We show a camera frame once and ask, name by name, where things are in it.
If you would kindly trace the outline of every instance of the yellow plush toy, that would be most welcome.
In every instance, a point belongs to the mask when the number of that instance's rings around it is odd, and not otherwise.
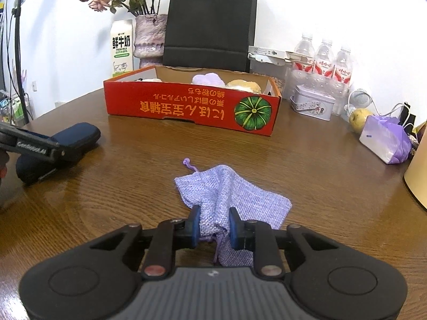
[[[229,89],[247,91],[249,93],[260,94],[261,87],[255,82],[247,82],[243,79],[236,79],[226,85]]]

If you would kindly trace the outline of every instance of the purple drawstring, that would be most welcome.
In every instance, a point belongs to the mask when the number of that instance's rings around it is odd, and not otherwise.
[[[215,255],[213,256],[213,263],[216,264],[218,262],[218,255],[219,255],[219,248],[221,247],[221,242],[223,241],[223,235],[219,235],[218,237],[215,235],[215,241],[216,241],[216,249],[215,249]]]
[[[198,172],[199,170],[197,168],[195,168],[190,162],[189,162],[189,158],[184,159],[184,161],[182,162],[183,165],[186,165],[189,169],[193,170],[194,172]]]

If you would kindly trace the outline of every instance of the red cardboard box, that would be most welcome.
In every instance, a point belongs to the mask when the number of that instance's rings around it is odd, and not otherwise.
[[[256,82],[263,94],[191,84],[196,74],[217,73],[224,83],[235,79]],[[140,79],[158,78],[159,82]],[[104,82],[107,112],[154,119],[189,120],[270,136],[276,121],[280,92],[270,77],[213,69],[149,66]]]

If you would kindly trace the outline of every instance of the purple plastic bag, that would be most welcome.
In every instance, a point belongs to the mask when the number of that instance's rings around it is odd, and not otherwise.
[[[395,117],[368,116],[360,141],[386,164],[405,162],[411,150],[411,140]]]

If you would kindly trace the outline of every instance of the purple plush toy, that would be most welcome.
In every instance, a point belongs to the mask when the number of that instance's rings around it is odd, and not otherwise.
[[[197,74],[193,77],[193,82],[191,84],[216,86],[218,88],[224,88],[226,86],[216,73]]]

